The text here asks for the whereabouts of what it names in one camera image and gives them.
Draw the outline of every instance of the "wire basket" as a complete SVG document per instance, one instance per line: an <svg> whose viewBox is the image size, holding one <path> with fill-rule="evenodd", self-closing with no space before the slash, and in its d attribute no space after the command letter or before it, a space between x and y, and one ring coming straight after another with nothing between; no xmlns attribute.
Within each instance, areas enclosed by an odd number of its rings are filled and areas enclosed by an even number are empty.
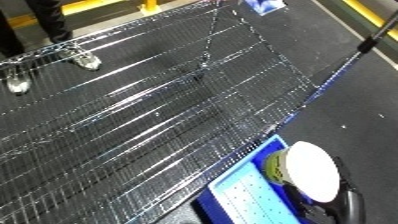
<svg viewBox="0 0 398 224"><path fill-rule="evenodd" d="M211 60L198 66L210 38ZM102 69L60 60L69 43L1 64L34 85L22 97L0 90L0 223L154 222L315 88L230 3L198 2L73 42Z"/></svg>

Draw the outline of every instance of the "white lid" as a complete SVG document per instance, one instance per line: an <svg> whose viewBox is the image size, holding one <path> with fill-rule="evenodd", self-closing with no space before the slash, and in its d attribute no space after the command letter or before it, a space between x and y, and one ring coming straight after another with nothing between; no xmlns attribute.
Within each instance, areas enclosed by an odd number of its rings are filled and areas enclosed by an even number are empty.
<svg viewBox="0 0 398 224"><path fill-rule="evenodd" d="M340 175L332 158L308 142L297 142L286 155L289 177L301 192L318 202L332 201L339 191Z"/></svg>

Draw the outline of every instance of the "blue plastic crate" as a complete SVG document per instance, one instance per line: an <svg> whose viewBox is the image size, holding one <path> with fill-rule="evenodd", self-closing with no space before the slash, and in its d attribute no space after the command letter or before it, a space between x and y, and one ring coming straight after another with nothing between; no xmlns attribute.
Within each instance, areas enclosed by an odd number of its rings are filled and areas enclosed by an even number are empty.
<svg viewBox="0 0 398 224"><path fill-rule="evenodd" d="M275 135L208 185L198 201L213 223L300 223L282 187L260 172L270 153L286 147Z"/></svg>

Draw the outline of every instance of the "shoe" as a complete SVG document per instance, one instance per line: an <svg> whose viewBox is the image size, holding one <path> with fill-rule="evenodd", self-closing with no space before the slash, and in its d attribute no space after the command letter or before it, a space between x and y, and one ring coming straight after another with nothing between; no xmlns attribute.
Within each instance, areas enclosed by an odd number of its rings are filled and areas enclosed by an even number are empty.
<svg viewBox="0 0 398 224"><path fill-rule="evenodd" d="M89 71L98 70L102 64L101 60L97 56L84 50L75 43L63 46L58 52L58 55L62 59L70 60L74 64Z"/></svg>
<svg viewBox="0 0 398 224"><path fill-rule="evenodd" d="M32 79L26 72L20 72L19 66L13 66L5 70L7 87L17 96L27 93L32 85Z"/></svg>

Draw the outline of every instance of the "black pants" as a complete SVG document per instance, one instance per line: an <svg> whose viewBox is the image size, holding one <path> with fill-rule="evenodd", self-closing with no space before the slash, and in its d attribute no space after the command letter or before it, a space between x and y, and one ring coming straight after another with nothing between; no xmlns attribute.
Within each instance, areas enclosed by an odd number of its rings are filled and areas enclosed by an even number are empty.
<svg viewBox="0 0 398 224"><path fill-rule="evenodd" d="M60 43L72 38L72 32L65 24L60 0L25 0L34 12L40 26L53 43ZM17 39L6 17L0 10L0 52L12 57L24 52L22 43Z"/></svg>

